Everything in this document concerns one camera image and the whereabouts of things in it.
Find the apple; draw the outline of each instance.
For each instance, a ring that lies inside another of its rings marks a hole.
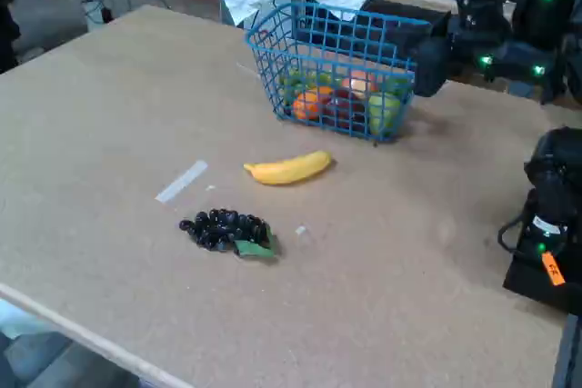
[[[368,122],[372,135],[382,135],[392,127],[402,103],[390,93],[373,93],[368,100]]]
[[[379,91],[376,75],[361,70],[351,70],[349,76],[342,81],[342,86],[360,100],[367,100],[370,93]]]
[[[352,129],[364,132],[366,120],[366,108],[354,93],[344,88],[338,88],[329,96],[329,100],[323,108],[323,122],[330,126],[337,126],[342,129]]]

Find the red apple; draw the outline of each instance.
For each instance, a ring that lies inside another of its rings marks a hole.
[[[349,129],[351,118],[352,129],[364,132],[366,130],[365,112],[364,104],[354,93],[350,93],[345,88],[338,88],[323,108],[323,121],[330,126]]]

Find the floor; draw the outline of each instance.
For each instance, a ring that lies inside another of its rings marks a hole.
[[[19,57],[26,61],[86,33],[81,1],[15,0],[11,10],[22,34],[15,42]],[[173,0],[166,1],[172,6]],[[162,6],[159,0],[106,0],[105,4],[112,9],[114,17],[140,5]],[[216,5],[204,1],[190,3],[187,10],[181,8],[180,11],[204,18],[218,18]]]
[[[60,333],[4,338],[0,348],[15,381],[0,381],[18,388],[137,388],[138,378]]]

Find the green apple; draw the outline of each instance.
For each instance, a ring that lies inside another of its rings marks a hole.
[[[389,93],[372,93],[368,100],[368,119],[370,133],[372,135],[382,135],[392,127],[400,111],[401,102],[394,95]]]

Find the orange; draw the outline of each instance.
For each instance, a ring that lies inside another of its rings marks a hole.
[[[321,114],[321,109],[325,100],[334,93],[330,86],[320,86],[311,88],[304,93],[299,93],[293,102],[293,114],[301,120],[315,120]]]

